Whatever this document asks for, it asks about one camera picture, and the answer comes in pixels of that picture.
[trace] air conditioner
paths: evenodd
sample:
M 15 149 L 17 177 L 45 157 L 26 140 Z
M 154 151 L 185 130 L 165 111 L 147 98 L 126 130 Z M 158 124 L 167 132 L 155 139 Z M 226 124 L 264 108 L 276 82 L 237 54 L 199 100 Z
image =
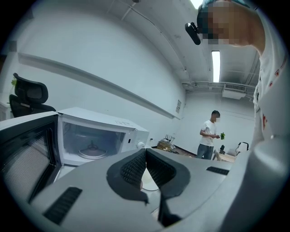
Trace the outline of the air conditioner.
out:
M 240 100 L 245 95 L 246 95 L 245 86 L 225 83 L 223 87 L 223 91 L 222 91 L 223 97 Z

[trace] white microwave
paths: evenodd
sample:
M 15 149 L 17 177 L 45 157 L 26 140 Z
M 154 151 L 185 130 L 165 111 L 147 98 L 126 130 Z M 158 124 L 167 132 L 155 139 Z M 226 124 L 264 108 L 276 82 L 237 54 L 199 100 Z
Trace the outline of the white microwave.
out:
M 79 165 L 144 148 L 148 136 L 134 122 L 77 107 L 17 117 L 0 122 L 0 168 L 16 195 L 26 180 L 20 197 L 29 201 Z

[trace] ceiling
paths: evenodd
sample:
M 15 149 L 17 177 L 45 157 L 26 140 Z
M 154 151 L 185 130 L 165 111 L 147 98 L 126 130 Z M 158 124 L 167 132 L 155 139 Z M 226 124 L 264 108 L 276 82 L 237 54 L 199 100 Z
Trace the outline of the ceiling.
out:
M 86 1 L 142 33 L 163 54 L 187 92 L 221 92 L 223 82 L 232 82 L 245 85 L 248 96 L 253 95 L 260 70 L 256 50 L 206 41 L 195 45 L 184 29 L 186 23 L 196 22 L 197 10 L 190 0 Z M 212 50 L 221 54 L 220 83 L 213 83 Z

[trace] black office chair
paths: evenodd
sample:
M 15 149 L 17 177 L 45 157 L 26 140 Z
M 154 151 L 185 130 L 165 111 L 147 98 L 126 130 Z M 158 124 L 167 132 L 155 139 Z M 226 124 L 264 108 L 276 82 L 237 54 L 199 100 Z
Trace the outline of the black office chair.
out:
M 44 84 L 26 80 L 17 73 L 13 76 L 17 80 L 16 96 L 11 94 L 9 102 L 14 117 L 55 111 L 53 107 L 43 105 L 48 99 L 48 90 Z

